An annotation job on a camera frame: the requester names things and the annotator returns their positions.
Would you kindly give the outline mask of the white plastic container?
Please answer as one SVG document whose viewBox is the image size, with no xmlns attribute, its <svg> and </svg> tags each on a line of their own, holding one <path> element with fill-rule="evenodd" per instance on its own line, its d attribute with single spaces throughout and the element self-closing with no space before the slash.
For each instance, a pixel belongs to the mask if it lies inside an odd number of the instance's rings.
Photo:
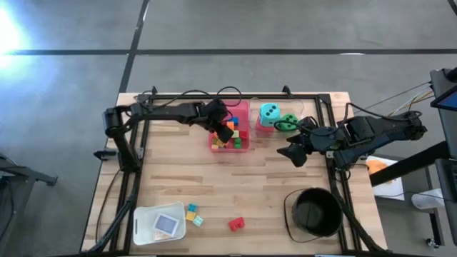
<svg viewBox="0 0 457 257">
<path fill-rule="evenodd" d="M 179 225 L 174 237 L 165 241 L 155 241 L 153 236 L 156 229 L 153 227 L 154 221 L 159 213 L 164 213 L 179 220 Z M 152 206 L 138 207 L 134 211 L 134 232 L 133 240 L 137 246 L 175 241 L 182 239 L 186 235 L 185 210 L 182 202 Z"/>
</svg>

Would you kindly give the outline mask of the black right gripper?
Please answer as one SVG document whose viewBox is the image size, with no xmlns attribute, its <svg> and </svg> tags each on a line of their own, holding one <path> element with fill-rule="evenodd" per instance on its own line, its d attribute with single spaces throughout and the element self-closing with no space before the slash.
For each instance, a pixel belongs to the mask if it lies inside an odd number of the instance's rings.
<svg viewBox="0 0 457 257">
<path fill-rule="evenodd" d="M 283 156 L 289 156 L 295 167 L 302 167 L 307 161 L 307 155 L 313 152 L 325 152 L 336 147 L 337 128 L 320 127 L 314 130 L 301 133 L 299 135 L 299 144 L 291 143 L 287 147 L 278 148 L 277 153 Z"/>
</svg>

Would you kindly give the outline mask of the pink plastic bin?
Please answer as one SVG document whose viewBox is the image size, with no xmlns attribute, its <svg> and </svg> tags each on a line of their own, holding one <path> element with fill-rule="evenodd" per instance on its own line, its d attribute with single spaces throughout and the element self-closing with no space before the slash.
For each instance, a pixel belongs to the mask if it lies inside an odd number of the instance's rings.
<svg viewBox="0 0 457 257">
<path fill-rule="evenodd" d="M 227 101 L 228 116 L 224 119 L 224 122 L 231 121 L 233 117 L 238 117 L 238 126 L 234 125 L 233 131 L 247 131 L 248 138 L 241 139 L 241 148 L 234 148 L 234 139 L 232 138 L 227 142 L 226 148 L 212 148 L 211 139 L 212 134 L 209 135 L 209 150 L 213 153 L 245 153 L 250 149 L 250 123 L 249 123 L 249 103 L 242 101 L 236 106 L 229 106 L 229 104 L 235 104 L 234 101 Z"/>
</svg>

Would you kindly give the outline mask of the teal plush die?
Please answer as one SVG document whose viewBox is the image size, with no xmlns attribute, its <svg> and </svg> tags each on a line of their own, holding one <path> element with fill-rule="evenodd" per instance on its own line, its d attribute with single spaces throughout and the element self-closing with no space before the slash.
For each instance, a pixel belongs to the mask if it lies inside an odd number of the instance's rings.
<svg viewBox="0 0 457 257">
<path fill-rule="evenodd" d="M 272 127 L 281 117 L 279 105 L 276 103 L 265 103 L 260 106 L 260 124 L 265 127 Z"/>
</svg>

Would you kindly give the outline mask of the square grey-framed tile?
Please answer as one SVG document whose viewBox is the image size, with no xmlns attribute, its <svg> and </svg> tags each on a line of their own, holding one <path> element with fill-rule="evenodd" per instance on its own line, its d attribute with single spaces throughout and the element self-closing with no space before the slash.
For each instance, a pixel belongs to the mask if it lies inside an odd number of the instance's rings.
<svg viewBox="0 0 457 257">
<path fill-rule="evenodd" d="M 171 217 L 164 213 L 159 213 L 154 221 L 153 227 L 167 236 L 174 237 L 179 225 L 177 218 Z"/>
</svg>

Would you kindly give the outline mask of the orange soft object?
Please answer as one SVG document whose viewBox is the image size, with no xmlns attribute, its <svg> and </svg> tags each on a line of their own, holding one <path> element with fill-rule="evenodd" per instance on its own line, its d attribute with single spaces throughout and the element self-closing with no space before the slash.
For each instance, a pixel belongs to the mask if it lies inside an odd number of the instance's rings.
<svg viewBox="0 0 457 257">
<path fill-rule="evenodd" d="M 388 164 L 382 162 L 382 161 L 379 161 L 377 159 L 374 159 L 374 160 L 368 160 L 366 162 L 366 165 L 367 165 L 367 170 L 368 170 L 368 173 L 370 175 L 373 175 L 385 168 L 388 167 Z"/>
</svg>

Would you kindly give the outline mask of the green plush die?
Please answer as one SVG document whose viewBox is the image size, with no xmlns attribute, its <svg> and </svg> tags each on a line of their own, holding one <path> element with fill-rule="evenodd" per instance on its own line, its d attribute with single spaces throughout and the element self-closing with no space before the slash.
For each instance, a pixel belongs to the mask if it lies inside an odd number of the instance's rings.
<svg viewBox="0 0 457 257">
<path fill-rule="evenodd" d="M 276 127 L 280 131 L 295 131 L 297 123 L 298 119 L 293 114 L 287 113 L 280 118 Z"/>
</svg>

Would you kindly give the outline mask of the large red brick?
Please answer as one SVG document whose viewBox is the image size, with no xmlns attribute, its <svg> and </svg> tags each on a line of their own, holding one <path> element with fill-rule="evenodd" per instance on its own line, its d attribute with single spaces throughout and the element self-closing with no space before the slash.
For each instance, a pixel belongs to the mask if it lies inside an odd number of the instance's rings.
<svg viewBox="0 0 457 257">
<path fill-rule="evenodd" d="M 235 231 L 245 227 L 245 220 L 243 217 L 235 218 L 235 219 L 229 221 L 228 226 L 232 232 L 235 232 Z"/>
</svg>

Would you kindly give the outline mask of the white crumpled bag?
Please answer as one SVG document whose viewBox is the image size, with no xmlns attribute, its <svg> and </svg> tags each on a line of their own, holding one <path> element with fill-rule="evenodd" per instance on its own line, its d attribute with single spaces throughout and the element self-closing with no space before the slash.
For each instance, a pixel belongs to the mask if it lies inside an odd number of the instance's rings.
<svg viewBox="0 0 457 257">
<path fill-rule="evenodd" d="M 412 204 L 421 210 L 440 208 L 445 206 L 443 194 L 440 188 L 435 188 L 421 193 L 415 193 L 411 197 Z"/>
</svg>

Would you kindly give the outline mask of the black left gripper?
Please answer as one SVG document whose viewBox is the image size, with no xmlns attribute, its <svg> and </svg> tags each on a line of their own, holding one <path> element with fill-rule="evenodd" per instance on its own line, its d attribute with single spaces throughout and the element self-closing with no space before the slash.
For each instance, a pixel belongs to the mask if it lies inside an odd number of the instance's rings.
<svg viewBox="0 0 457 257">
<path fill-rule="evenodd" d="M 225 103 L 221 99 L 214 99 L 203 106 L 201 115 L 206 117 L 210 121 L 218 122 L 214 125 L 214 132 L 217 137 L 223 143 L 227 143 L 232 135 L 233 130 L 229 128 L 227 122 L 222 122 L 229 112 L 226 108 Z"/>
</svg>

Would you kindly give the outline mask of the black floor stand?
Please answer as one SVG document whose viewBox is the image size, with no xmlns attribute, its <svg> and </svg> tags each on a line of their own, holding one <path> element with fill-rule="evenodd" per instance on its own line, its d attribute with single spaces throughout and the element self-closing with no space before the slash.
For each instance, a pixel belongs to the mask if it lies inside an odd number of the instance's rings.
<svg viewBox="0 0 457 257">
<path fill-rule="evenodd" d="M 18 165 L 0 153 L 0 257 L 5 256 L 4 252 L 38 181 L 54 186 L 57 177 Z"/>
</svg>

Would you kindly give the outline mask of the black computer cart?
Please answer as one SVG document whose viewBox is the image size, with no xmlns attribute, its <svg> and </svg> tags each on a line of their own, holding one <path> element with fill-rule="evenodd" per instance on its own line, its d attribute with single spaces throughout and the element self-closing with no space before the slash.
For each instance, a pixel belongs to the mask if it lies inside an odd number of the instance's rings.
<svg viewBox="0 0 457 257">
<path fill-rule="evenodd" d="M 443 68 L 430 72 L 431 85 L 435 99 L 457 84 L 457 67 Z M 438 109 L 440 120 L 449 150 L 457 155 L 457 111 Z M 446 182 L 442 186 L 443 195 L 453 200 L 446 204 L 449 216 L 457 218 L 457 158 L 451 158 L 444 163 Z"/>
</svg>

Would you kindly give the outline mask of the black slanted stand bar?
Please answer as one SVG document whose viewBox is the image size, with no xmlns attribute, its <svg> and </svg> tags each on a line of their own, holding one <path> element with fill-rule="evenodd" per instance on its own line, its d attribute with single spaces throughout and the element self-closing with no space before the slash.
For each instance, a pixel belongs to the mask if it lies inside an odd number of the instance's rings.
<svg viewBox="0 0 457 257">
<path fill-rule="evenodd" d="M 387 168 L 381 169 L 380 171 L 370 175 L 371 185 L 378 186 L 382 183 L 394 180 L 405 176 L 408 173 L 417 171 L 426 166 L 430 166 L 437 159 L 451 159 L 457 158 L 456 154 L 453 154 L 448 147 L 446 141 L 437 143 L 423 151 L 420 151 L 408 158 L 400 160 Z"/>
</svg>

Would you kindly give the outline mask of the white side table top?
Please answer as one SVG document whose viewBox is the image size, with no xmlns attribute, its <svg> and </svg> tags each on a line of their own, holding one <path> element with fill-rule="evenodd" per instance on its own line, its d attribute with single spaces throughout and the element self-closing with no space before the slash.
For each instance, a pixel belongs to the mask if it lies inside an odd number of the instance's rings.
<svg viewBox="0 0 457 257">
<path fill-rule="evenodd" d="M 379 161 L 382 161 L 388 166 L 393 165 L 396 163 L 394 160 L 390 160 L 387 158 L 381 158 L 381 157 L 376 157 L 376 156 L 369 156 L 366 159 L 366 162 L 368 160 L 374 160 L 377 159 Z M 395 199 L 398 201 L 403 201 L 404 200 L 404 194 L 403 194 L 403 183 L 401 178 L 395 178 L 394 180 L 382 183 L 378 186 L 373 187 L 373 193 L 375 196 L 379 196 L 382 198 L 389 198 L 389 199 Z"/>
</svg>

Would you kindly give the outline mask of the blue screen tablet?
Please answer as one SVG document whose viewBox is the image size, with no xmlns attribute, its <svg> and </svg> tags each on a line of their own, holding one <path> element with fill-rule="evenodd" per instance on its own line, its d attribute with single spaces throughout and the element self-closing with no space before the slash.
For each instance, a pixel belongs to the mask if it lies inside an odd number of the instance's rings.
<svg viewBox="0 0 457 257">
<path fill-rule="evenodd" d="M 431 107 L 457 111 L 457 84 L 433 100 Z"/>
</svg>

